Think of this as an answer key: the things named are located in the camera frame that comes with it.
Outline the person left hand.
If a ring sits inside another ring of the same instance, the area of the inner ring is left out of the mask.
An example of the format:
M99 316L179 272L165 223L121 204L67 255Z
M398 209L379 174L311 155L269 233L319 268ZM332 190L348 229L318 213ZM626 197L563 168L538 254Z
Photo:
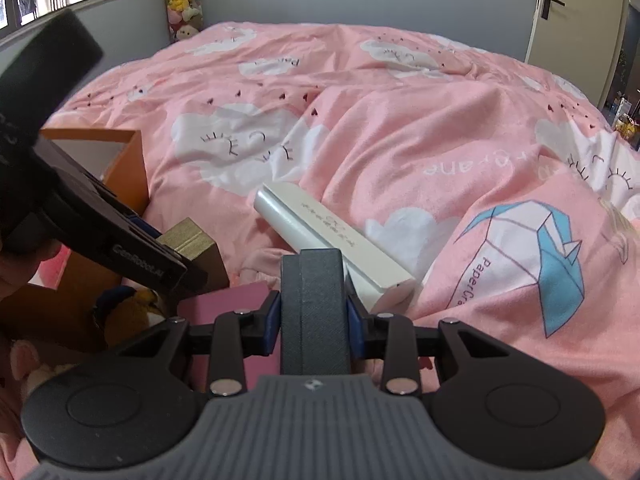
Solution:
M27 284L38 270L40 263L54 258L62 247L57 240L49 240L35 252L27 255L11 255L1 248L0 298L6 299Z

